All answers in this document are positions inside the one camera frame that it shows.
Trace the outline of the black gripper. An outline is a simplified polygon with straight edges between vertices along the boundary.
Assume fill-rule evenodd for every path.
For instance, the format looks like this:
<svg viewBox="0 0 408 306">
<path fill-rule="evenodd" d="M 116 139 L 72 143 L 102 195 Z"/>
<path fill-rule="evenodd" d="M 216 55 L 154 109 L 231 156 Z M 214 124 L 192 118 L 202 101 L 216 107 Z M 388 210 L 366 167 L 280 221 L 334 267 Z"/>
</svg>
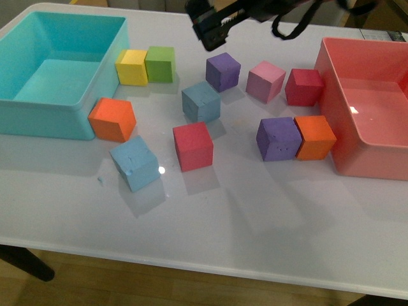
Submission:
<svg viewBox="0 0 408 306">
<path fill-rule="evenodd" d="M 238 23 L 254 18 L 261 22 L 274 16 L 272 1 L 235 1 L 221 10 L 208 1 L 187 1 L 185 11 L 205 50 L 211 52 L 225 44 L 229 30 Z"/>
</svg>

